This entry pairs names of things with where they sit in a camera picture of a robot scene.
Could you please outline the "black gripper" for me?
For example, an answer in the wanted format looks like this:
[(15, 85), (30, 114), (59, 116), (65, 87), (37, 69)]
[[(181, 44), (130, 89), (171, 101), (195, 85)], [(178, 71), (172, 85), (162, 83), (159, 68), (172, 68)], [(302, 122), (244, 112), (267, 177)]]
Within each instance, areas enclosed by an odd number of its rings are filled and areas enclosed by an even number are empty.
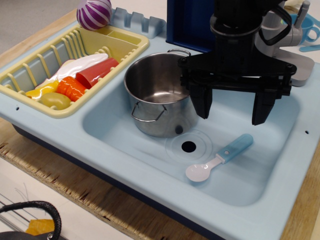
[(198, 116), (209, 117), (213, 89), (254, 93), (252, 124), (264, 124), (276, 97), (288, 96), (297, 67), (261, 53), (254, 38), (216, 38), (214, 50), (183, 57), (181, 84), (189, 91)]

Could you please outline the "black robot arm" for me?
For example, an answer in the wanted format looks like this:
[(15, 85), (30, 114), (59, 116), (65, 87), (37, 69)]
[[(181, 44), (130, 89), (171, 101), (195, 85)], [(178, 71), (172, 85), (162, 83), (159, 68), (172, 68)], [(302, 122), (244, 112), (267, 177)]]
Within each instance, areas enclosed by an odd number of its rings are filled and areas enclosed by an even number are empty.
[[(265, 38), (263, 17), (268, 12), (281, 17), (287, 26), (276, 36)], [(214, 50), (183, 57), (181, 85), (189, 92), (198, 116), (207, 119), (213, 90), (249, 92), (255, 94), (252, 124), (263, 124), (275, 101), (291, 92), (294, 64), (270, 57), (255, 46), (255, 38), (272, 46), (286, 37), (292, 26), (291, 17), (278, 0), (217, 0), (210, 18), (215, 35)]]

